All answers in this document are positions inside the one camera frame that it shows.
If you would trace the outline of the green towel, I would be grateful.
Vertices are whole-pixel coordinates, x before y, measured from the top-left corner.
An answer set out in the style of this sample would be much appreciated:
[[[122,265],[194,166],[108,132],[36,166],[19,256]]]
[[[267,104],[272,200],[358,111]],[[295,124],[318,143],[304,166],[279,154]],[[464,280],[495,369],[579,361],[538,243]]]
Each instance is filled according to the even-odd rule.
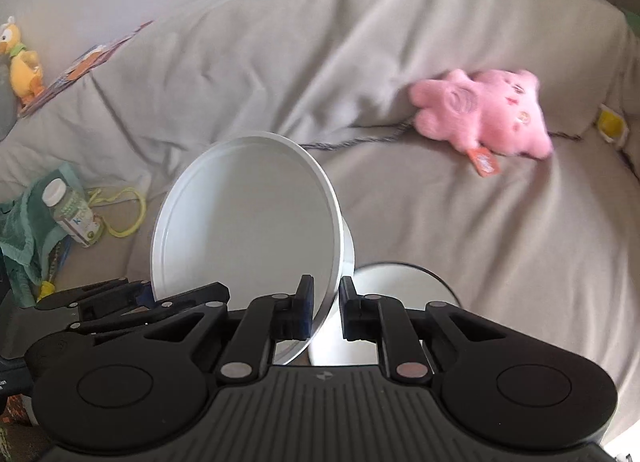
[[[79,178],[68,163],[30,184],[16,199],[1,204],[1,252],[16,303],[36,304],[34,292],[50,271],[50,255],[66,236],[42,202],[42,193],[55,178],[83,193]]]

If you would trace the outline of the pink plush toy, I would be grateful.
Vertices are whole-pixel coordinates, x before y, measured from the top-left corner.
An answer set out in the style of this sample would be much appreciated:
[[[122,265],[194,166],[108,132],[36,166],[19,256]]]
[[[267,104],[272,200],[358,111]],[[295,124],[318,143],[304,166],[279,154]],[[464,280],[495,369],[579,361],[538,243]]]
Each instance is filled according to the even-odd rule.
[[[491,69],[470,77],[456,69],[410,86],[410,102],[418,109],[413,126],[468,156],[480,176],[496,175],[498,156],[544,160],[553,152],[539,88],[527,70]]]

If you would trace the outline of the white paper bowl orange logo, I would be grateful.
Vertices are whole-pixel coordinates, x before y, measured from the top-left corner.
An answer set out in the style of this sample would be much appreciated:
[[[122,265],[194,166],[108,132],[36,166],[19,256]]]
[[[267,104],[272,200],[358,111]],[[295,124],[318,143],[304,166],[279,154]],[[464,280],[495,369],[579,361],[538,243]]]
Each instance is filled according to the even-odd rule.
[[[318,331],[355,270],[355,247],[319,163],[294,141],[259,132],[213,145],[178,177],[155,221],[150,261],[157,300],[220,282],[232,311],[293,293],[311,275]]]

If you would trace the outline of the yellow duck plush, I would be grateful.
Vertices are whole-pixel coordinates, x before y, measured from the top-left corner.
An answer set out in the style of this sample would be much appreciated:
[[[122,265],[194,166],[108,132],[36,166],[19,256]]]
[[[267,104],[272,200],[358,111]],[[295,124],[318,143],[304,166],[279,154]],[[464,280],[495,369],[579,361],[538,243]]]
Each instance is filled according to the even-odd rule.
[[[12,90],[26,107],[44,91],[43,70],[38,54],[29,51],[22,41],[15,18],[9,16],[1,25],[1,53],[9,56],[9,76]]]

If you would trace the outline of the yellow cat charm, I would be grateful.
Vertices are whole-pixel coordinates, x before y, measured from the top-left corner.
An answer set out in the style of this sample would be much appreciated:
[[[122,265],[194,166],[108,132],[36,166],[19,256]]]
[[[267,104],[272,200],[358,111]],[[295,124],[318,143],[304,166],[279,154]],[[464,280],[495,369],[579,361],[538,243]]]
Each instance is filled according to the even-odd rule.
[[[46,297],[50,297],[50,295],[54,293],[55,293],[55,285],[51,281],[43,280],[39,289],[37,302],[40,302]]]

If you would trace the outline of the kids vitamin bottle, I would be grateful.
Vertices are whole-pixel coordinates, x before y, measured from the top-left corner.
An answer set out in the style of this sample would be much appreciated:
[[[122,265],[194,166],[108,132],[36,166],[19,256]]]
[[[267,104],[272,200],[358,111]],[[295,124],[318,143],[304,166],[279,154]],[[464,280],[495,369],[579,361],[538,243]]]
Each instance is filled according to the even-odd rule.
[[[58,226],[83,247],[91,247],[101,236],[103,226],[100,219],[85,197],[62,178],[55,178],[43,189],[42,202]]]

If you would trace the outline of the yellow tag item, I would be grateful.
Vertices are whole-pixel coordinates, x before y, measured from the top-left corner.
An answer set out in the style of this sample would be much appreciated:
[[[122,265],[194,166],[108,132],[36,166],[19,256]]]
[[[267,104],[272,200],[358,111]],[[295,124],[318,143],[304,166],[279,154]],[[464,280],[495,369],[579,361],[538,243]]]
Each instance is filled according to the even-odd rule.
[[[596,121],[600,136],[616,149],[622,149],[629,135],[625,118],[608,106],[601,105]]]

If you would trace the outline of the stainless steel bowl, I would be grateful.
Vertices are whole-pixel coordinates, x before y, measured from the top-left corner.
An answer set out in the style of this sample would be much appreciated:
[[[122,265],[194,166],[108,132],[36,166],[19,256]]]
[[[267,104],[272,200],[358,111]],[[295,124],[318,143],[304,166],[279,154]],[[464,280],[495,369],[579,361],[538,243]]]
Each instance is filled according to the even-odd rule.
[[[370,366],[401,378],[431,372],[419,332],[425,307],[459,306],[442,278],[407,263],[375,263],[356,269],[338,288],[328,317],[309,345],[317,367]]]

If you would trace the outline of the colourful booklet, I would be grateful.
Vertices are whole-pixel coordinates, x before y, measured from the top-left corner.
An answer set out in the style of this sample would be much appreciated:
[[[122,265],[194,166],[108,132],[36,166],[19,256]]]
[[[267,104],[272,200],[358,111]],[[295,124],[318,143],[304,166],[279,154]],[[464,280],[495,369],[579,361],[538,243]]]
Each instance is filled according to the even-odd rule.
[[[58,94],[61,94],[74,83],[79,81],[92,69],[106,63],[107,60],[122,47],[122,45],[130,41],[144,28],[149,27],[151,24],[152,20],[149,20],[133,32],[126,34],[125,37],[106,44],[94,45],[93,48],[90,48],[90,50],[85,52],[84,55],[81,55],[76,59],[58,78],[47,86],[41,94],[18,111],[17,115],[20,118],[25,118],[34,114],[37,110],[47,104],[47,102],[50,102],[50,100],[53,100],[53,98],[57,97]]]

